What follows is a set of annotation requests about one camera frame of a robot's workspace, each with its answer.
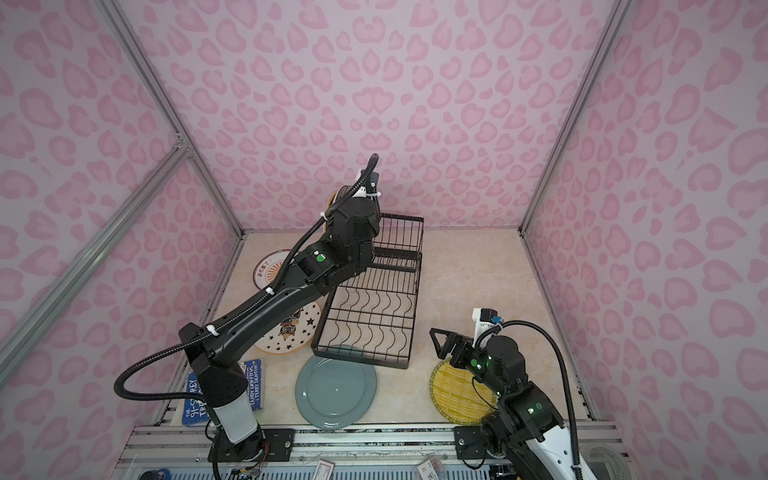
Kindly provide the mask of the orange woven round plate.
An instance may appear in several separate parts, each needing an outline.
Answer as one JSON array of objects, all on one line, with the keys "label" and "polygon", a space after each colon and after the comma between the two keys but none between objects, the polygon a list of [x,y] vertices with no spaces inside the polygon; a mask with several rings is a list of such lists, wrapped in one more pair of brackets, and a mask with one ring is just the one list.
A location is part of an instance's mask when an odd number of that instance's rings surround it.
[{"label": "orange woven round plate", "polygon": [[[334,201],[336,200],[336,197],[337,197],[337,195],[338,195],[338,191],[334,192],[334,193],[333,193],[333,194],[330,196],[330,198],[329,198],[329,201],[327,202],[327,206],[326,206],[326,208],[325,208],[325,213],[326,213],[326,214],[328,213],[328,211],[330,210],[330,208],[331,208],[331,206],[333,205]],[[327,228],[328,228],[328,222],[326,221],[326,223],[325,223],[325,225],[324,225],[324,227],[323,227],[323,231],[324,231],[324,232],[325,232],[325,231],[327,231]]]}]

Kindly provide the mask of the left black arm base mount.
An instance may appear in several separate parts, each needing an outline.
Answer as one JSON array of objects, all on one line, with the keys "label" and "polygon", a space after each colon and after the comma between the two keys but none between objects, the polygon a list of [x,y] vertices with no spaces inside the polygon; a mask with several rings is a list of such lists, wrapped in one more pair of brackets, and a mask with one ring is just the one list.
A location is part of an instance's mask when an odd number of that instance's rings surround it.
[{"label": "left black arm base mount", "polygon": [[260,428],[242,442],[234,444],[219,427],[208,453],[208,461],[211,463],[287,462],[290,459],[294,439],[294,429]]}]

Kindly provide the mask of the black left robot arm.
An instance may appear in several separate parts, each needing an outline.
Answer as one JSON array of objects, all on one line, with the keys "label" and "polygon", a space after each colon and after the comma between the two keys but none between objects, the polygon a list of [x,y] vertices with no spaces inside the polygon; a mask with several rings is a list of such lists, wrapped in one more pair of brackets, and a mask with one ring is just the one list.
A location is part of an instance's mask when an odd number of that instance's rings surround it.
[{"label": "black left robot arm", "polygon": [[321,219],[330,221],[327,230],[285,259],[268,287],[214,322],[189,323],[179,332],[206,409],[233,445],[256,439],[260,430],[241,357],[282,321],[374,263],[381,219],[377,195],[350,197]]}]

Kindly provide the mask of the black wire dish rack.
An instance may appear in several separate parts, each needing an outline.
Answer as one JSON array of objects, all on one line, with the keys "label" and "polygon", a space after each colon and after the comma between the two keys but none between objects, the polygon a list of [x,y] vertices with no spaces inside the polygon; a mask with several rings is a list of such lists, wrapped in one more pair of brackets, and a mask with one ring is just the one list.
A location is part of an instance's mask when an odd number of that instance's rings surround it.
[{"label": "black wire dish rack", "polygon": [[311,343],[319,357],[409,367],[423,261],[424,219],[383,214],[374,263],[328,294]]}]

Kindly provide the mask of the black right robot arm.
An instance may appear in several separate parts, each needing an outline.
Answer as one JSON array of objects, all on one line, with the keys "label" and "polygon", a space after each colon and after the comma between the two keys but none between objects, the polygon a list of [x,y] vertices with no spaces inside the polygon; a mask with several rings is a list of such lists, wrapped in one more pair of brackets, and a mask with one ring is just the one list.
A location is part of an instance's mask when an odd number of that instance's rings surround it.
[{"label": "black right robot arm", "polygon": [[[520,326],[540,333],[552,347],[563,383],[567,415],[562,416],[547,394],[532,380],[516,341],[501,333]],[[457,332],[432,328],[430,337],[440,359],[466,370],[473,380],[496,395],[495,409],[470,434],[455,432],[456,456],[478,470],[491,456],[511,464],[517,479],[594,479],[583,459],[574,414],[570,382],[561,350],[542,327],[512,320],[494,325],[477,340]]]}]

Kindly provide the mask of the teal green round plate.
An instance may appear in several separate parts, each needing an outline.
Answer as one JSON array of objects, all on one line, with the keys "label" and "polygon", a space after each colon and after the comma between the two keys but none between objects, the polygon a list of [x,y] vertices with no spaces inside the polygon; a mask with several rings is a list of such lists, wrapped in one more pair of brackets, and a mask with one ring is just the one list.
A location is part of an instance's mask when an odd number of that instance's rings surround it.
[{"label": "teal green round plate", "polygon": [[339,430],[360,420],[371,407],[378,378],[372,365],[312,357],[295,385],[298,411],[311,425]]}]

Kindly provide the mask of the yellow woven round plate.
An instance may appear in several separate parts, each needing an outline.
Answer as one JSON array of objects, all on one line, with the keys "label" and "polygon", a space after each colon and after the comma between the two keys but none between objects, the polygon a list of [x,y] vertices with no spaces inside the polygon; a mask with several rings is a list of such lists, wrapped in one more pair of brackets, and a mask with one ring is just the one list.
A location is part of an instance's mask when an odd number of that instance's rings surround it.
[{"label": "yellow woven round plate", "polygon": [[496,394],[473,379],[470,372],[452,367],[448,360],[441,361],[432,371],[430,398],[450,423],[477,425],[495,410]]}]

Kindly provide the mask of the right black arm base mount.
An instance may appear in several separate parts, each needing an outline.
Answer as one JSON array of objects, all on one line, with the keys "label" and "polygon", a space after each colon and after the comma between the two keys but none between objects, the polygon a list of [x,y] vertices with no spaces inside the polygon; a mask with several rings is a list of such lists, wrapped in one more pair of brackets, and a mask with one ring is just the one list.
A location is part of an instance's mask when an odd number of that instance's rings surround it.
[{"label": "right black arm base mount", "polygon": [[497,436],[482,426],[456,426],[453,428],[456,457],[460,461],[488,462],[505,458]]}]

